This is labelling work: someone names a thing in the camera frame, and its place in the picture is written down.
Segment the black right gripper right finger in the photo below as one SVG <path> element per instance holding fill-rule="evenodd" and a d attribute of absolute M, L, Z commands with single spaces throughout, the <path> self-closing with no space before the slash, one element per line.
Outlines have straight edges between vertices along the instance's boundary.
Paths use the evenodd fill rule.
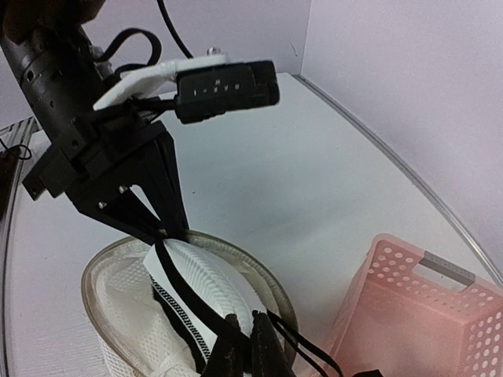
<path fill-rule="evenodd" d="M 253 377 L 295 376 L 292 367 L 288 365 L 274 326 L 264 312 L 253 312 L 251 347 L 251 375 Z"/>

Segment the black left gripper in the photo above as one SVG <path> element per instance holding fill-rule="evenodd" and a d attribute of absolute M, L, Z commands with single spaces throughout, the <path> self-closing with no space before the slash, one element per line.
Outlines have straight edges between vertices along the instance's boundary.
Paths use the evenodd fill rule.
<path fill-rule="evenodd" d="M 127 101 L 103 111 L 94 102 L 126 64 L 102 79 L 95 67 L 112 56 L 132 35 L 151 43 L 148 65 L 159 61 L 160 40 L 150 31 L 121 31 L 93 58 L 82 25 L 97 15 L 101 1 L 3 1 L 1 46 L 35 117 L 50 140 L 69 152 L 71 173 L 61 186 L 58 174 L 47 191 L 67 193 L 77 210 L 93 220 L 149 245 L 165 237 L 187 240 L 186 217 L 173 137 L 153 122 L 160 99 Z M 104 187 L 113 173 L 132 179 L 150 200 L 160 220 L 130 189 Z"/>

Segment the white mesh laundry bag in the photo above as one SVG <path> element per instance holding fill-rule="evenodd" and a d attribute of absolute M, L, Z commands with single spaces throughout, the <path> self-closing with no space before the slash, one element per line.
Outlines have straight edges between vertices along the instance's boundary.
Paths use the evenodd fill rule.
<path fill-rule="evenodd" d="M 225 240 L 190 232 L 189 242 L 205 255 L 174 255 L 193 290 L 218 314 L 235 313 L 250 335 L 252 311 L 268 309 L 298 327 L 292 303 L 277 278 L 256 257 Z M 156 259 L 133 237 L 107 246 L 88 263 L 82 299 L 112 376 L 160 376 L 174 357 L 181 376 L 202 372 L 216 336 L 179 298 L 161 273 L 146 269 Z"/>

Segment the pink plastic basket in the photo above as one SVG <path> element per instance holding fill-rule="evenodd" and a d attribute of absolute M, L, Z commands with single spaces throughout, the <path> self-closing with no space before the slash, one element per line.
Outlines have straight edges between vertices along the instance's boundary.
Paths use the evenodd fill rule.
<path fill-rule="evenodd" d="M 346 376 L 500 376 L 502 289 L 397 237 L 373 239 L 330 337 Z"/>

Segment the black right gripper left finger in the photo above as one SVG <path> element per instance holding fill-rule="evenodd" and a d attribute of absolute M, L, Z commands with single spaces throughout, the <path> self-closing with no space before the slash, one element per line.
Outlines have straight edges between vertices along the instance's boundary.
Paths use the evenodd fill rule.
<path fill-rule="evenodd" d="M 214 344 L 202 377 L 243 377 L 244 357 L 230 341 L 219 336 Z"/>

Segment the white bra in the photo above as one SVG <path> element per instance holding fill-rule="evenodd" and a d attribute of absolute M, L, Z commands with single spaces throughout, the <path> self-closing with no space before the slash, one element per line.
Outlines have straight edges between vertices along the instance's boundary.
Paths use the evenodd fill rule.
<path fill-rule="evenodd" d="M 300 355 L 320 375 L 327 364 L 338 375 L 340 366 L 323 350 L 303 337 L 283 317 L 266 307 L 245 277 L 213 251 L 181 240 L 156 240 L 144 259 L 155 300 L 170 324 L 188 343 L 202 376 L 219 336 L 230 341 L 244 357 L 244 376 L 252 376 L 253 312 L 270 318 L 288 361 L 286 346 Z"/>

